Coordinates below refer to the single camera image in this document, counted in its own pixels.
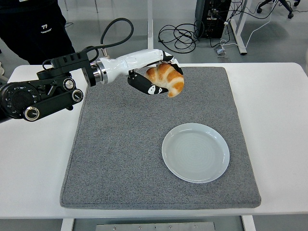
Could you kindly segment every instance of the metal plate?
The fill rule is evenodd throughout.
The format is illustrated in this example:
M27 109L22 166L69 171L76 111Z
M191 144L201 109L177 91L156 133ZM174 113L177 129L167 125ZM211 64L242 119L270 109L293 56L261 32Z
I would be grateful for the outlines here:
M96 231L215 231L213 222L97 225Z

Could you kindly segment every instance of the gray felt mat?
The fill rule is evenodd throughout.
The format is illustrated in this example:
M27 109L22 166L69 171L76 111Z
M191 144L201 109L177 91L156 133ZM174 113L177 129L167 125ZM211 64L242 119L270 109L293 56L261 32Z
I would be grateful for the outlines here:
M186 67L183 92L146 95L127 77L88 88L60 196L87 209L221 209L261 203L228 77L221 67ZM228 144L217 180L194 184L173 175L161 146L174 127L200 123Z

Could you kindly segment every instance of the black cable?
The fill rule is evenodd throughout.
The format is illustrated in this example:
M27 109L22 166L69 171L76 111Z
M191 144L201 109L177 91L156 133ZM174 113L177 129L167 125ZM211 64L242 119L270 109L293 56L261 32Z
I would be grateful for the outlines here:
M295 11L295 12L300 12L300 13L302 13L302 12L308 12L308 11Z
M277 3L278 3L278 2L279 2L279 1L276 2L276 4L274 5L273 9L270 11L270 13L268 14L268 16L266 16L266 17L264 17L264 18L255 17L254 15L252 15L252 14L250 14L250 13L247 13L247 12L245 12L245 11L236 11L236 12L246 13L247 15L250 15L250 16L252 16L252 17L254 17L254 18L257 18L257 19L266 19L266 18L268 18L268 17L270 16L270 14L273 12L273 10L274 10L275 7L277 6Z
M71 26L71 25L73 25L74 23L66 23L65 24L65 28L67 28L67 27L69 27L69 26Z
M134 25L133 25L133 23L131 23L130 20L128 20L127 18L117 18L117 19L113 20L111 23L109 23L109 25L108 25L108 26L106 27L106 29L104 30L104 32L103 32L103 34L102 34L102 37L101 37L101 44L102 44L102 45L103 45L103 39L104 39L104 37L105 37L107 31L109 30L109 28L110 28L114 23L116 23L116 22L118 22L118 21L125 21L125 22L128 22L128 24L130 25L130 34L129 34L124 40L122 40L122 41L120 41L120 42L116 42L116 43L113 43L113 44L110 44L110 45L106 45L106 46L105 46L106 48L107 48L107 47L114 47L114 46L117 46L117 45L120 45L120 44L126 42L127 40L130 39L130 37L131 37L131 36L133 35L133 33L134 33Z
M198 30L198 27L196 25L196 23L198 23L198 22L200 22L201 26L202 26L202 30L201 30L202 34L200 34L199 36L197 35L199 30ZM193 26L193 31L189 31L187 29L182 29L182 28L180 28L181 26ZM173 32L174 38L172 40L165 41L165 40L161 39L161 34L166 32L166 31L172 31ZM196 48L196 43L197 43L197 41L199 41L199 38L202 37L204 31L205 31L204 24L200 20L195 21L194 24L184 23L184 24L180 24L178 26L165 25L158 32L158 42L162 43L164 45L164 47L166 47L170 51L173 51L175 53L180 53L180 54L187 54L187 53L194 51L194 49ZM171 42L174 42L174 47L178 50L186 50L186 49L189 49L191 46L193 48L190 51L175 51L175 50L171 49L170 47L168 47L166 45L167 43L171 43ZM178 44L184 44L185 47L180 48L178 46Z
M47 70L47 69L45 68L45 65L46 65L47 62L50 62L50 61L51 61L51 59L47 59L47 60L45 60L45 61L43 62L42 66L43 66L44 70Z
M130 25L130 33L129 35L123 39L122 41L119 41L119 42L116 42L116 43L112 43L112 44L108 44L108 45L103 45L103 39L108 31L108 29L116 22L118 21L125 21L125 22L128 22L128 24ZM130 37L132 36L132 34L134 33L134 25L132 24L132 22L130 20L128 20L127 18L117 18L115 20L113 20L111 23L109 23L109 25L106 27L106 29L104 30L102 36L101 36L101 45L99 46L90 46L90 47L86 47L85 49L83 49L82 51L85 51L86 53L92 51L92 50L95 50L96 51L96 56L90 60L90 62L93 62L95 59L97 59L98 55L99 55L99 52L98 52L98 49L104 49L104 48L108 48L108 47L114 47L114 46L117 46L117 45L120 45L124 42L126 42L127 40L130 39Z

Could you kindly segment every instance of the ceramic plate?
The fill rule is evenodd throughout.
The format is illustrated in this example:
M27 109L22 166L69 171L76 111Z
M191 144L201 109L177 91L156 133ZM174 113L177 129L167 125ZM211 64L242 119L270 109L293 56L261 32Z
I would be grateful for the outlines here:
M223 137L214 129L196 123L173 128L162 146L169 170L182 180L207 183L227 169L230 153Z

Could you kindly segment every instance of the person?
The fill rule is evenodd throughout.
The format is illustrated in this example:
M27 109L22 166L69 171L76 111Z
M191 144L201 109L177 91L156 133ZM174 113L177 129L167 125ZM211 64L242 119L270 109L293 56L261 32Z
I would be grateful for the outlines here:
M57 0L0 0L0 38L29 64L75 50Z

